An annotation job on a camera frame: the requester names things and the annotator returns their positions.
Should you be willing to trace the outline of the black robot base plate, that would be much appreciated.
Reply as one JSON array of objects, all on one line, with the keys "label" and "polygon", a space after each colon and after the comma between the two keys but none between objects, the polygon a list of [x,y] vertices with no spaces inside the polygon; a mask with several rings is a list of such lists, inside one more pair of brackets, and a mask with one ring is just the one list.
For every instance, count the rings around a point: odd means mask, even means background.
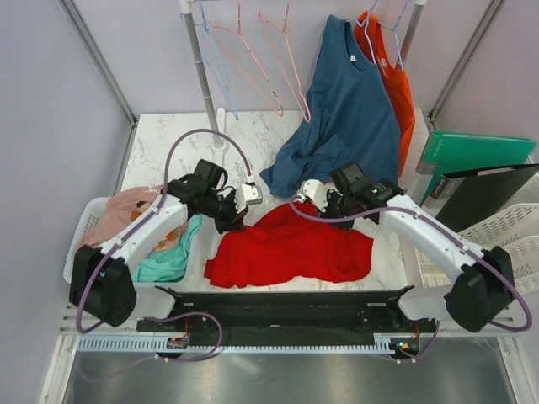
[{"label": "black robot base plate", "polygon": [[380,334],[435,330],[398,308],[401,290],[322,292],[175,292],[167,323],[138,321],[139,332],[187,332],[194,345],[314,347],[367,345]]}]

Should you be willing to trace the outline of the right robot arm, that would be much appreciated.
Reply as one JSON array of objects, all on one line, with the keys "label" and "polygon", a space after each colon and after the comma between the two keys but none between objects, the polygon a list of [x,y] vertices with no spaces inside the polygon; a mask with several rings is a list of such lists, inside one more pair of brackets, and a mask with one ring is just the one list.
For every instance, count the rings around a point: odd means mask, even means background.
[{"label": "right robot arm", "polygon": [[424,253],[450,285],[412,287],[386,309],[387,325],[405,331],[416,320],[450,319],[479,332],[516,297],[510,255],[502,247],[486,248],[439,223],[396,184],[373,183],[355,163],[337,169],[330,183],[306,180],[301,193],[314,204],[318,220],[350,227],[365,217],[397,233]]}]

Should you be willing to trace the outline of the red t shirt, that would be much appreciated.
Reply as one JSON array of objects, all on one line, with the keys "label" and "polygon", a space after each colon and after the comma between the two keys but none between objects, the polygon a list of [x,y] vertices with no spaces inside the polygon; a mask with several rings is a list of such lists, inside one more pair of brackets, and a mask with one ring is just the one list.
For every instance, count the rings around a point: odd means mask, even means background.
[{"label": "red t shirt", "polygon": [[204,276],[227,289],[282,284],[296,277],[356,281],[371,271],[373,244],[357,230],[310,221],[283,204],[253,226],[228,232],[216,256],[206,262]]}]

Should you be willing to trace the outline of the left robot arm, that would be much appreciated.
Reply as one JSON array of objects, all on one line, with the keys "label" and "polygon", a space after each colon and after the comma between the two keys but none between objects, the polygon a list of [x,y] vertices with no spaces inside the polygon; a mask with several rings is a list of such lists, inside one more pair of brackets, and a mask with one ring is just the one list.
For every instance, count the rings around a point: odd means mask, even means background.
[{"label": "left robot arm", "polygon": [[128,227],[97,247],[82,246],[74,255],[69,302],[77,315],[85,311],[112,327],[136,310],[132,275],[141,261],[169,232],[192,215],[211,218],[219,233],[241,231],[250,205],[262,201],[252,178],[222,195],[218,188],[227,171],[199,160],[195,171],[165,184],[156,200]]}]

